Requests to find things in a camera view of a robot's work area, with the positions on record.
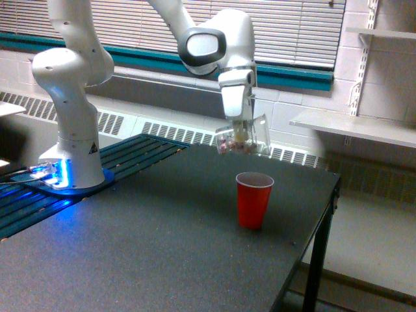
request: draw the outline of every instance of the white shelf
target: white shelf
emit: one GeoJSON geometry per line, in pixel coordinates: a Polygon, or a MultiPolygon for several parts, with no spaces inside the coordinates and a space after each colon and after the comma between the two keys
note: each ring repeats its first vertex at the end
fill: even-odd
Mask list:
{"type": "Polygon", "coordinates": [[[0,117],[26,111],[23,107],[0,101],[0,117]]]}
{"type": "Polygon", "coordinates": [[[308,110],[291,120],[290,124],[338,135],[416,148],[416,127],[405,123],[378,118],[355,117],[326,110],[308,110]]]}
{"type": "Polygon", "coordinates": [[[384,31],[382,29],[366,29],[366,28],[356,28],[356,27],[347,27],[346,31],[348,33],[358,33],[364,35],[371,35],[383,38],[399,38],[399,39],[411,39],[416,40],[416,32],[402,32],[402,31],[384,31]]]}

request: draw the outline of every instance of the red plastic cup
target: red plastic cup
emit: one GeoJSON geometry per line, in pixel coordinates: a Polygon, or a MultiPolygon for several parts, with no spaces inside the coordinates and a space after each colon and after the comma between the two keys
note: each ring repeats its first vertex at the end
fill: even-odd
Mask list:
{"type": "Polygon", "coordinates": [[[258,172],[243,172],[237,181],[239,224],[243,228],[260,229],[268,199],[274,184],[273,178],[258,172]]]}

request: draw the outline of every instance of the blue led light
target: blue led light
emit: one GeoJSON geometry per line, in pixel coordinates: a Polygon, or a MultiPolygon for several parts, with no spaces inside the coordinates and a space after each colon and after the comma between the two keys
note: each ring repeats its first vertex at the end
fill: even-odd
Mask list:
{"type": "Polygon", "coordinates": [[[60,187],[67,187],[70,184],[70,179],[68,175],[68,164],[66,163],[66,159],[63,159],[59,162],[60,164],[60,187]]]}

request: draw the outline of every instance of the window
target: window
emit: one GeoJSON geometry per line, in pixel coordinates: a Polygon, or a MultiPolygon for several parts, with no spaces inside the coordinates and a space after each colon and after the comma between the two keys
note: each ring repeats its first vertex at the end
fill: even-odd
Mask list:
{"type": "MultiPolygon", "coordinates": [[[[346,0],[184,0],[196,24],[224,8],[251,15],[255,59],[267,64],[335,66],[346,0]]],[[[162,18],[143,0],[92,0],[96,31],[103,44],[176,52],[162,18]]],[[[60,38],[50,25],[46,0],[0,2],[0,31],[60,38]]]]}

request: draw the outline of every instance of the table surface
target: table surface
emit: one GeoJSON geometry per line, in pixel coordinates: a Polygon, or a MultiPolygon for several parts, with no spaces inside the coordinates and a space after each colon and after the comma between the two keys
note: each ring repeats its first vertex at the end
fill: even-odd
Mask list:
{"type": "Polygon", "coordinates": [[[338,175],[193,146],[0,244],[3,311],[270,311],[338,175]],[[261,231],[235,176],[275,179],[261,231]]]}

